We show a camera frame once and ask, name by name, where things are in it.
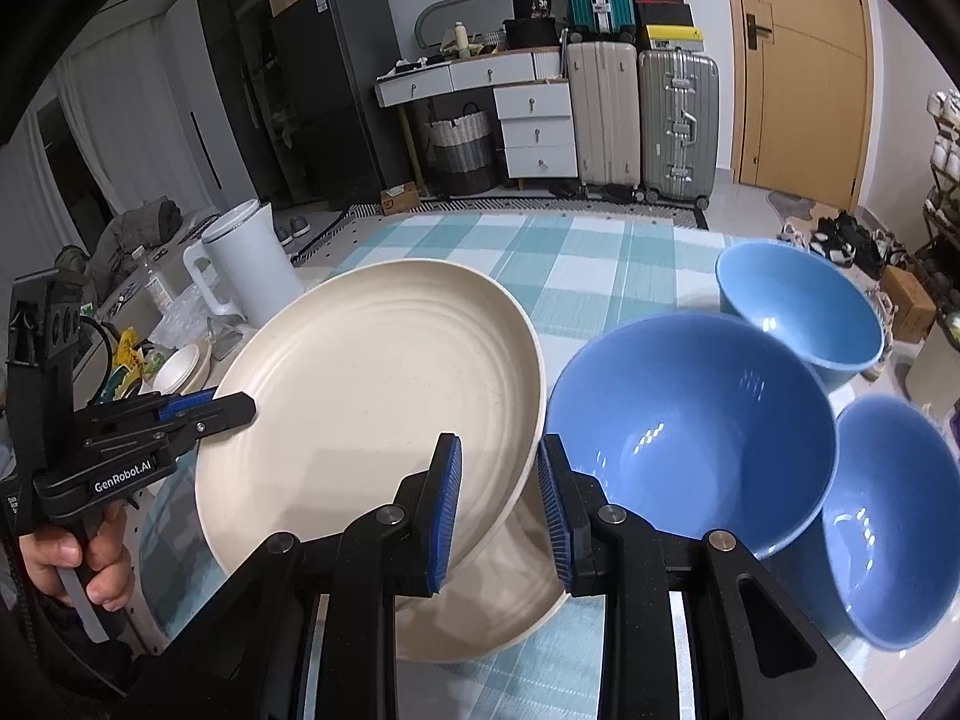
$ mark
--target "curtain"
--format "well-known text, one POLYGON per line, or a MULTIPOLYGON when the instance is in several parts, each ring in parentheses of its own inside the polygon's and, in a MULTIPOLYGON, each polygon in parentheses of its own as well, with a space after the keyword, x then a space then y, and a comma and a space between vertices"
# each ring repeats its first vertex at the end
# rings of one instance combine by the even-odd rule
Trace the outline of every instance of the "curtain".
POLYGON ((54 83, 67 123, 117 215, 165 194, 186 214, 213 205, 176 109, 160 19, 62 59, 54 83))
POLYGON ((51 268, 66 245, 83 247, 56 189, 30 109, 0 148, 0 361, 7 358, 10 291, 17 276, 51 268))

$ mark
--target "silver suitcase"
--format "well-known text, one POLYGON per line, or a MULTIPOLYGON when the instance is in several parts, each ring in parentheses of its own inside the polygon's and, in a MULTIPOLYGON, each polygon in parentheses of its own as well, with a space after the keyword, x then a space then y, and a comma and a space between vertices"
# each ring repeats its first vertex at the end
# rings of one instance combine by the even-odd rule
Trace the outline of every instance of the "silver suitcase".
POLYGON ((637 49, 629 43, 571 44, 566 66, 581 182, 637 189, 642 180, 637 49))
POLYGON ((706 209, 717 167, 717 63, 680 50, 642 52, 640 119, 647 201, 663 197, 706 209))

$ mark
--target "refrigerator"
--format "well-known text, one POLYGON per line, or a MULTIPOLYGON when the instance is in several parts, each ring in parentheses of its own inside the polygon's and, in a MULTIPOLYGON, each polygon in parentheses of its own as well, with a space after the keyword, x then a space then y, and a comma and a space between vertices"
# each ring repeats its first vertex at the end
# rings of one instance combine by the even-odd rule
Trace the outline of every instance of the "refrigerator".
POLYGON ((272 21, 311 194, 334 210, 413 180, 397 111, 374 84, 400 59, 388 0, 298 0, 272 21))

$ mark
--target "cardboard box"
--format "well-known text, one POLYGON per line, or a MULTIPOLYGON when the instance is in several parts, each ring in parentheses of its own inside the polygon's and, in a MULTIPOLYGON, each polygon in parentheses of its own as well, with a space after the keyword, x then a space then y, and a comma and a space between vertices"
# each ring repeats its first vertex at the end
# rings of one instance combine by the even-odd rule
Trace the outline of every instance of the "cardboard box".
POLYGON ((896 306, 894 338, 906 343, 923 341, 937 317, 937 307, 917 277, 890 266, 883 271, 880 288, 896 306))
POLYGON ((416 192, 416 184, 410 181, 406 184, 385 189, 380 193, 380 205, 383 206, 384 215, 402 214, 411 208, 419 205, 419 194, 416 192))

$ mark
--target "white plate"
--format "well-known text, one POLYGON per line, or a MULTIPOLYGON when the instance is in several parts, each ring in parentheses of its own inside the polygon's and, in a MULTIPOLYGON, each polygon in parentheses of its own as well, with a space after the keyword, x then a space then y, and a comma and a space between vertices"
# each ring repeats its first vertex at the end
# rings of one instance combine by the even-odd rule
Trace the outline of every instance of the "white plate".
POLYGON ((433 598, 397 609, 397 657, 469 661, 524 640, 568 599, 557 579, 536 471, 503 527, 433 598))
POLYGON ((510 514, 544 429, 544 361, 520 305, 477 271, 400 260, 310 290, 253 337, 218 395, 245 391, 253 424, 200 444, 197 509, 232 571, 275 531, 339 533, 463 442, 448 576, 510 514))

